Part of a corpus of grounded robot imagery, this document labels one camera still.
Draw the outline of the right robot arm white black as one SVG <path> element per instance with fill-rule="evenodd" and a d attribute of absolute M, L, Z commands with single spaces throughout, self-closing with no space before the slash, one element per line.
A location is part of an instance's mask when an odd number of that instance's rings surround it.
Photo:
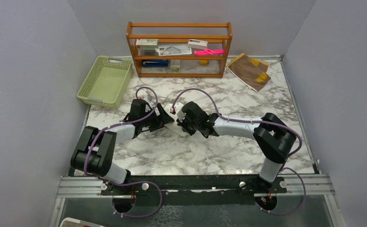
<path fill-rule="evenodd" d="M 200 132 L 209 136 L 236 136 L 254 139 L 265 156 L 256 179 L 256 187 L 268 192 L 275 185 L 275 178 L 289 156 L 296 134 L 273 113 L 266 113 L 255 120 L 228 118 L 217 113 L 207 114 L 196 103 L 189 102 L 177 114 L 177 125 L 189 135 Z"/>

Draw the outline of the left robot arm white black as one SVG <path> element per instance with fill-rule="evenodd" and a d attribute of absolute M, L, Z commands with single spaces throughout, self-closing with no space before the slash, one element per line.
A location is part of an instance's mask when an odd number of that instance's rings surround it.
<path fill-rule="evenodd" d="M 71 168 L 111 181 L 119 194 L 126 194 L 131 190 L 130 171 L 113 163 L 116 144 L 173 122 L 161 104 L 151 108 L 147 101 L 134 99 L 130 112 L 120 124 L 105 130 L 92 126 L 83 129 L 70 160 Z"/>

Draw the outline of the brown yellow cloth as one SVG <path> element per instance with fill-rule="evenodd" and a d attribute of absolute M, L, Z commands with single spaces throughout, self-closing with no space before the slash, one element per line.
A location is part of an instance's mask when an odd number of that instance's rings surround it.
<path fill-rule="evenodd" d="M 269 64 L 242 53 L 233 58 L 227 68 L 250 89 L 258 92 L 271 80 Z"/>

